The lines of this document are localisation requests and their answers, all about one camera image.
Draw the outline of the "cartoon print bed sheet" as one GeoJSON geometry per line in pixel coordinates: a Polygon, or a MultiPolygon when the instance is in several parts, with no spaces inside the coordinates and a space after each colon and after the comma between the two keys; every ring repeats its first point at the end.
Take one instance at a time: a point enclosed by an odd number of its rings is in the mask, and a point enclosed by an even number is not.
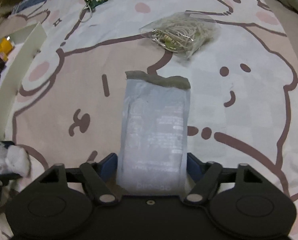
{"type": "Polygon", "coordinates": [[[0,239],[298,239],[298,60],[264,0],[47,0],[9,16],[0,239]]]}

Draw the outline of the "grey foil pouch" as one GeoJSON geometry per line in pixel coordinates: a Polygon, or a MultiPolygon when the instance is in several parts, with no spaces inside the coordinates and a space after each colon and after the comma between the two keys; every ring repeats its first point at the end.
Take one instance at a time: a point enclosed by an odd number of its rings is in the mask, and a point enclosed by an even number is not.
{"type": "Polygon", "coordinates": [[[117,184],[131,194],[185,188],[191,86],[181,76],[127,71],[117,184]]]}

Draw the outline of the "white shallow cardboard tray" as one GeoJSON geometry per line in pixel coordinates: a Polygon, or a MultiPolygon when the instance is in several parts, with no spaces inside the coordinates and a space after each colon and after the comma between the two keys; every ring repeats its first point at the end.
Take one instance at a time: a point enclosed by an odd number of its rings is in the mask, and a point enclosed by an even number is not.
{"type": "Polygon", "coordinates": [[[8,61],[0,78],[0,140],[5,138],[12,105],[37,51],[47,38],[40,23],[28,25],[9,35],[14,49],[8,55],[8,61]]]}

